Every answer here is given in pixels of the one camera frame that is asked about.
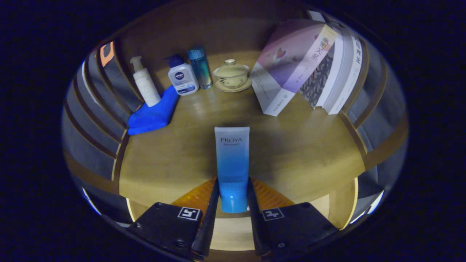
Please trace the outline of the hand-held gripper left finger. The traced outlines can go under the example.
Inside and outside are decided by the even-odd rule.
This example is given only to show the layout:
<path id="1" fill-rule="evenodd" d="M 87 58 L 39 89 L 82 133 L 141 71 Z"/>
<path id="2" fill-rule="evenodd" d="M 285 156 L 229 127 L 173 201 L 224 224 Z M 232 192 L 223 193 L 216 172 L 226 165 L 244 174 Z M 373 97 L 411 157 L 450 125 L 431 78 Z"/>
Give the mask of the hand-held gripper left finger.
<path id="1" fill-rule="evenodd" d="M 216 178 L 185 195 L 178 204 L 157 202 L 128 227 L 133 236 L 176 257 L 209 256 L 220 191 Z"/>

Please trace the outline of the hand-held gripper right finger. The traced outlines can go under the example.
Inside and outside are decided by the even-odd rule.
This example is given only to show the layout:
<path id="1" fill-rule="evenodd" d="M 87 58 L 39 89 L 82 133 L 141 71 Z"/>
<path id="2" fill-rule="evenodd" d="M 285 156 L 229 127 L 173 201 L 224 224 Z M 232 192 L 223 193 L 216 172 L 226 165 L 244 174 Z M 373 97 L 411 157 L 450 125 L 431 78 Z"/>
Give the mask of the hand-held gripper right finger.
<path id="1" fill-rule="evenodd" d="M 259 257 L 301 257 L 326 245 L 338 232 L 309 202 L 261 210 L 251 178 L 248 204 L 255 254 Z"/>

